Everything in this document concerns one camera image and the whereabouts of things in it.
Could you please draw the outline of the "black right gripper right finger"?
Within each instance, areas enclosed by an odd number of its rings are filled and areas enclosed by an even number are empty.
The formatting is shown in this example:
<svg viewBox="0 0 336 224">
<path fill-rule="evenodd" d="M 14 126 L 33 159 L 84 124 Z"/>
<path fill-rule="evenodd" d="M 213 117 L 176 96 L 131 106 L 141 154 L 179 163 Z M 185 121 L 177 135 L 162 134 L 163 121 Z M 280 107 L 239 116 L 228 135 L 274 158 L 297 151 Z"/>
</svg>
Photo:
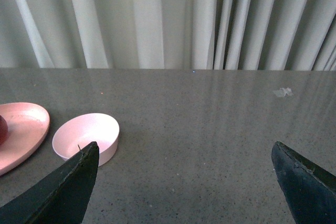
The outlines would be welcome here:
<svg viewBox="0 0 336 224">
<path fill-rule="evenodd" d="M 335 176 L 277 141 L 271 160 L 295 223 L 335 223 Z"/>
</svg>

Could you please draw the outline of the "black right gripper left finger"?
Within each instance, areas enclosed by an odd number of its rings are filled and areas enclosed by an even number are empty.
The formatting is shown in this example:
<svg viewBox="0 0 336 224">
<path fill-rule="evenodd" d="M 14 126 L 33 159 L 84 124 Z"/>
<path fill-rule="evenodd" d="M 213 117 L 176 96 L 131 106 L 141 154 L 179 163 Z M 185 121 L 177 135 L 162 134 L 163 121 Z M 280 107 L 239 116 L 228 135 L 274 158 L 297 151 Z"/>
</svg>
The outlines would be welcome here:
<svg viewBox="0 0 336 224">
<path fill-rule="evenodd" d="M 1 207 L 1 223 L 82 223 L 96 182 L 99 147 L 81 149 Z"/>
</svg>

